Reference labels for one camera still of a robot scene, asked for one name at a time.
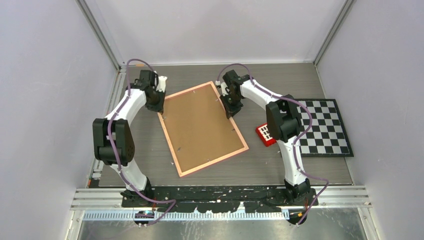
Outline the pink picture frame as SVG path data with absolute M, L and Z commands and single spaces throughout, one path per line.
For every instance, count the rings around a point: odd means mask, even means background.
M 166 96 L 158 117 L 179 177 L 249 149 L 211 81 Z

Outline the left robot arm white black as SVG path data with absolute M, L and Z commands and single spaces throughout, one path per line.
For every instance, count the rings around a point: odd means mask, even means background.
M 167 77 L 153 70 L 141 70 L 134 82 L 128 82 L 123 98 L 104 118 L 92 124 L 94 156 L 110 166 L 125 184 L 124 196 L 134 198 L 141 207 L 154 199 L 149 178 L 135 161 L 135 142 L 131 123 L 142 107 L 164 112 Z

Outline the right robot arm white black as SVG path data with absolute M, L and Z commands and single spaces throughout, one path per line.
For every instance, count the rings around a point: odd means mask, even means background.
M 270 137 L 276 140 L 284 164 L 284 197 L 291 205 L 299 205 L 311 190 L 304 170 L 297 138 L 301 134 L 299 103 L 291 95 L 280 95 L 260 85 L 250 75 L 239 76 L 234 70 L 226 72 L 215 86 L 221 89 L 220 101 L 229 119 L 249 99 L 265 110 Z

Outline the red white toy block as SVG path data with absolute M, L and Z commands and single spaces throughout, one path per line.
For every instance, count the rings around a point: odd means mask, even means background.
M 273 137 L 271 137 L 267 123 L 256 127 L 255 132 L 265 147 L 269 147 L 277 142 Z

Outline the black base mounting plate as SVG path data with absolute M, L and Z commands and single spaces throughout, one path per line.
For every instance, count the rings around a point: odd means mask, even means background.
M 169 201 L 175 200 L 172 213 L 234 213 L 239 207 L 244 207 L 246 213 L 276 213 L 282 207 L 295 207 L 305 210 L 313 203 L 316 190 L 311 189 L 298 198 L 294 198 L 282 186 L 156 186 L 148 197 L 156 200 L 149 202 L 130 190 L 121 192 L 124 208 L 143 208 L 165 212 Z

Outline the black white checkerboard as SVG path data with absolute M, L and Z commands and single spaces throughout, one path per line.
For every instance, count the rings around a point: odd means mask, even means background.
M 353 157 L 347 131 L 341 111 L 335 99 L 330 98 L 298 98 L 311 114 L 298 107 L 301 114 L 300 131 L 312 123 L 310 130 L 299 139 L 302 157 Z

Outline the aluminium rail frame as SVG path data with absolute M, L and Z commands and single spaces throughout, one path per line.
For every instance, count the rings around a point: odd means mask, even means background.
M 207 208 L 194 201 L 188 210 L 173 207 L 124 207 L 118 188 L 79 189 L 71 203 L 71 210 L 82 211 L 87 221 L 143 221 L 138 212 L 147 213 L 146 221 L 254 221 L 289 220 L 300 212 L 313 209 L 358 209 L 362 213 L 372 207 L 365 188 L 361 186 L 328 187 L 312 207 L 301 205 L 277 205 L 267 207 L 259 200 L 207 200 Z

